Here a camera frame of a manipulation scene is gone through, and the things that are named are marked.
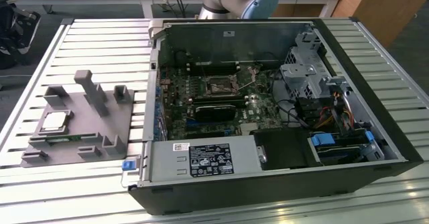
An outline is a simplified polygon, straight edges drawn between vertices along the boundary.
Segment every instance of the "barcode sticker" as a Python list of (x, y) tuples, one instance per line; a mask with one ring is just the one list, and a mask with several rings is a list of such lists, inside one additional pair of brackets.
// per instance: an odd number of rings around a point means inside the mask
[(188, 150), (190, 143), (175, 143), (172, 144), (172, 151)]

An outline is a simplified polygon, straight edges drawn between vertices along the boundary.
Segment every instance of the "motherboard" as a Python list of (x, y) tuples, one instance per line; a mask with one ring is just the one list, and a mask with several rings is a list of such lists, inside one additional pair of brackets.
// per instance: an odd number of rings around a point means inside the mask
[(273, 71), (258, 63), (160, 69), (168, 140), (248, 135), (282, 126), (270, 94)]

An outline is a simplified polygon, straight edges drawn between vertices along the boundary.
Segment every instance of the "3d printed holder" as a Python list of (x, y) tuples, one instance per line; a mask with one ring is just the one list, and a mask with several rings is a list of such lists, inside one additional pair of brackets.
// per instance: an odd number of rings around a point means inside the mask
[(67, 93), (49, 86), (48, 102), (21, 167), (124, 159), (132, 113), (134, 91), (124, 85), (103, 91), (91, 81), (89, 70), (79, 70), (75, 82), (84, 93)]

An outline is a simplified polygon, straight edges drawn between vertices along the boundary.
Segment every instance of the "white table leg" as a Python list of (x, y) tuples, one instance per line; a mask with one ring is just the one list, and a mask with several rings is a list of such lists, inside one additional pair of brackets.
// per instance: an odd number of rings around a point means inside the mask
[(154, 18), (152, 0), (142, 0), (140, 2), (142, 2), (144, 18), (152, 19)]
[(319, 17), (331, 17), (339, 0), (327, 0)]

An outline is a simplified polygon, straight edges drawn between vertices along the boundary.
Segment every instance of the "open computer tower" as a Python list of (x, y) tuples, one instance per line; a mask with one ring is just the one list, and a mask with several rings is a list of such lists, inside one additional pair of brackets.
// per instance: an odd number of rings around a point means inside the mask
[(322, 20), (154, 20), (150, 37), (150, 214), (350, 193), (422, 162)]

